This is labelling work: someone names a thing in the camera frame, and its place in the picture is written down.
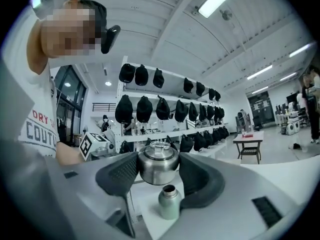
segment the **gray floor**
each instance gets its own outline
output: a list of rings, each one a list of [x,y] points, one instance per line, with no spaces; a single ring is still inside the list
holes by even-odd
[[[280,127],[273,126],[262,129],[264,131],[264,140],[260,145],[261,161],[260,164],[278,164],[292,162],[313,157],[320,153],[320,144],[310,143],[311,130],[309,127],[300,129],[300,132],[293,135],[282,135]],[[238,157],[238,149],[233,144],[236,134],[232,134],[227,139],[226,148],[215,154],[216,158],[236,159]],[[292,149],[293,143],[305,146],[303,152],[301,149]],[[257,164],[255,156],[243,156],[241,164]]]

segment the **metal teapot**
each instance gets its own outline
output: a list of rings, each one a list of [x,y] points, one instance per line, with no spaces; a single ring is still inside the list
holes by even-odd
[[[171,182],[179,164],[178,152],[170,144],[153,141],[138,153],[141,178],[152,185],[165,185]]]

